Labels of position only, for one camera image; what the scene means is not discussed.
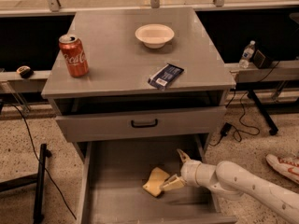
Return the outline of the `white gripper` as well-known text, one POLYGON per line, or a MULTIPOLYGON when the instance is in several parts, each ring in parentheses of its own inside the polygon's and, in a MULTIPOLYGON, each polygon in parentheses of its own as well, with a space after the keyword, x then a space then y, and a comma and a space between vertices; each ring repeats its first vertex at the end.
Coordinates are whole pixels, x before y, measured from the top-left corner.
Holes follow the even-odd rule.
POLYGON ((187 153, 181 149, 177 149, 177 153, 183 162, 180 170, 181 176, 172 175, 160 186, 161 191, 170 191, 173 189, 181 189, 186 185, 191 187, 212 186, 216 181, 216 167, 200 161, 191 160, 187 153))

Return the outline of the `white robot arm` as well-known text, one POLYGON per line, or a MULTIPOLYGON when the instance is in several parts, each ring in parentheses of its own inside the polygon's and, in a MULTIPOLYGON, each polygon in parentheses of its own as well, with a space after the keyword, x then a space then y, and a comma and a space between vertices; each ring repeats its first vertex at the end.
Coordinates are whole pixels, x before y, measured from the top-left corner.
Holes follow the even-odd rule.
POLYGON ((246 193, 276 212, 291 224, 299 224, 299 195, 252 174, 231 161, 217 165, 192 160, 178 149, 183 162, 180 176, 169 177, 160 186, 161 191, 183 187, 205 187, 228 200, 239 200, 246 193))

